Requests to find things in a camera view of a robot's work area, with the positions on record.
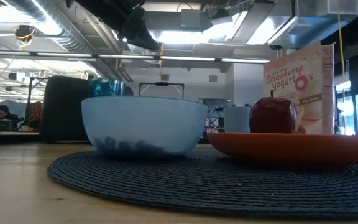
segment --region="red apple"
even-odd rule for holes
[[[286,99],[265,97],[258,100],[249,114],[252,133],[294,133],[295,105]]]

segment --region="wooden table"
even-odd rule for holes
[[[64,187],[48,177],[46,168],[54,159],[92,149],[84,144],[0,146],[0,223],[299,223],[211,217],[116,203]]]

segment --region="orange plate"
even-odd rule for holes
[[[358,164],[358,136],[209,133],[220,152],[258,164]]]

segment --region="white mug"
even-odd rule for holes
[[[224,131],[227,133],[250,133],[249,129],[249,106],[234,106],[223,109]]]

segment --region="round placemat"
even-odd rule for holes
[[[55,160],[49,175],[99,197],[145,207],[251,218],[358,220],[358,166],[277,170],[214,149],[175,161],[119,161],[96,151]]]

